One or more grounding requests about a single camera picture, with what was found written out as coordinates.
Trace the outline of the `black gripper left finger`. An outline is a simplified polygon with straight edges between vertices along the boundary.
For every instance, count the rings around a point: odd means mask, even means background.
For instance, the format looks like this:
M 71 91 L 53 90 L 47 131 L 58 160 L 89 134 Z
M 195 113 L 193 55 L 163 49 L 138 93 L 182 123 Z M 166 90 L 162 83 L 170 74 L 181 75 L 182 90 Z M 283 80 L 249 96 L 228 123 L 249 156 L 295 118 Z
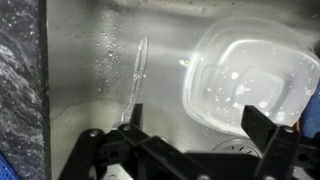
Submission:
M 108 168 L 121 166 L 133 180 L 213 180 L 214 174 L 158 136 L 141 130 L 143 106 L 116 129 L 83 131 L 58 180 L 103 180 Z

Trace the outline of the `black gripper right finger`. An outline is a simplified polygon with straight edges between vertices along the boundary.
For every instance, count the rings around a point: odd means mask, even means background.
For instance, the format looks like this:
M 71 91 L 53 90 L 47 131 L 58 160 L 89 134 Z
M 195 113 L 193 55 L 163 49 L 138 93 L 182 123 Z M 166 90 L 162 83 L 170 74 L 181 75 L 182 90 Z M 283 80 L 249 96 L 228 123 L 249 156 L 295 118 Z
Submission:
M 241 127 L 263 153 L 254 172 L 255 180 L 298 180 L 295 167 L 320 180 L 320 137 L 301 135 L 286 125 L 276 125 L 252 105 L 243 110 Z

